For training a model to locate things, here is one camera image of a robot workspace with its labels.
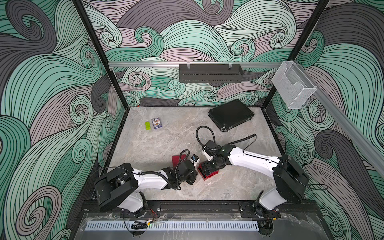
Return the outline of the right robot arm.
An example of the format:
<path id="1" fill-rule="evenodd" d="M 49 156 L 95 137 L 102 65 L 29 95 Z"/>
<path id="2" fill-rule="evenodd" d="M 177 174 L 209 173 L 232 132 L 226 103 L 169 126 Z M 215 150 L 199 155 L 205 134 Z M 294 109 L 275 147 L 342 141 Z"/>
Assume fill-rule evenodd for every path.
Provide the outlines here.
<path id="1" fill-rule="evenodd" d="M 281 215 L 278 206 L 284 203 L 301 204 L 309 176 L 292 158 L 286 154 L 280 157 L 265 156 L 236 147 L 235 144 L 256 137 L 252 134 L 224 146 L 216 143 L 214 132 L 207 126 L 200 126 L 195 132 L 202 153 L 207 161 L 198 166 L 203 179 L 214 176 L 226 166 L 244 167 L 261 173 L 275 182 L 275 187 L 259 193 L 252 210 L 257 218 L 273 220 Z"/>

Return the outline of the red jewelry box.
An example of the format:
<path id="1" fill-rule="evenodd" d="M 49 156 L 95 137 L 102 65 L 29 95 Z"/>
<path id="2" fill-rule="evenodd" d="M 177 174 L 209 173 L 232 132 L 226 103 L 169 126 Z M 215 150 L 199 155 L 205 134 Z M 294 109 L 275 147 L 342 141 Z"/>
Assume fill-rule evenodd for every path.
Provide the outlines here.
<path id="1" fill-rule="evenodd" d="M 186 158 L 186 155 L 183 154 L 181 156 L 172 156 L 172 164 L 173 164 L 173 168 L 175 168 L 180 161 L 184 160 Z"/>
<path id="2" fill-rule="evenodd" d="M 214 169 L 209 161 L 201 163 L 197 169 L 204 181 L 219 173 L 219 170 Z"/>

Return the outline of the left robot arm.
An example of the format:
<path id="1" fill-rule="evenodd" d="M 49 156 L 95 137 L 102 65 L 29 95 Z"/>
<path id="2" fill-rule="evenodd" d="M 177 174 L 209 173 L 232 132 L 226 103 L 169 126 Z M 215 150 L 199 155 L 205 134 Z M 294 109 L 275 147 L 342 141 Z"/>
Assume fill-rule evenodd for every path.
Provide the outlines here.
<path id="1" fill-rule="evenodd" d="M 143 190 L 181 190 L 181 183 L 193 185 L 198 172 L 197 155 L 190 156 L 189 150 L 179 155 L 179 163 L 174 168 L 159 171 L 141 171 L 130 163 L 115 167 L 95 181 L 95 191 L 101 212 L 121 208 L 131 213 L 139 213 L 147 207 Z"/>

